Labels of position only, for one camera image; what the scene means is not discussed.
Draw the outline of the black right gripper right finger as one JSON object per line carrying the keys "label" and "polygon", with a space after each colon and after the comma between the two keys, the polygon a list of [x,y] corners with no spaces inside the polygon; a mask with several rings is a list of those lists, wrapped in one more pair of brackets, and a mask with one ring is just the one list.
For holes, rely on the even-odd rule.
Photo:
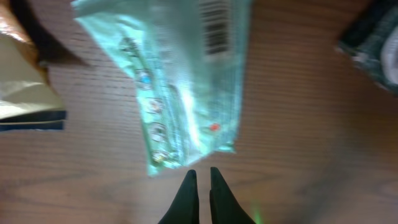
{"label": "black right gripper right finger", "polygon": [[255,224],[242,209],[217,167],[211,167],[210,208],[212,224]]}

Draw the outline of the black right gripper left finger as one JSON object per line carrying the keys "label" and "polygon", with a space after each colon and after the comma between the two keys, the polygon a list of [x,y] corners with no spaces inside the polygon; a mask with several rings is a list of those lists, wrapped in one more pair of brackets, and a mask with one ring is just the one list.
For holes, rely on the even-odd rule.
{"label": "black right gripper left finger", "polygon": [[197,173],[189,170],[159,224],[199,224]]}

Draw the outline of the mint green wipes pack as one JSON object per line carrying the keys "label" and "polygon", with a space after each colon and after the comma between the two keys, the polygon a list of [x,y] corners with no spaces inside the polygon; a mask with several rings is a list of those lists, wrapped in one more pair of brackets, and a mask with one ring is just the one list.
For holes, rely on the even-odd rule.
{"label": "mint green wipes pack", "polygon": [[147,173],[233,152],[250,0],[76,0],[75,20],[134,80]]}

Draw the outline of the cream snack bag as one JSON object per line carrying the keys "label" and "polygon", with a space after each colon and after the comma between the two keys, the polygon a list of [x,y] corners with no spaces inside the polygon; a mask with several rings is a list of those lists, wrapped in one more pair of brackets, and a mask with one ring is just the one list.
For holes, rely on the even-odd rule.
{"label": "cream snack bag", "polygon": [[1,1],[2,132],[63,129],[65,105],[41,56],[51,42],[26,1]]}

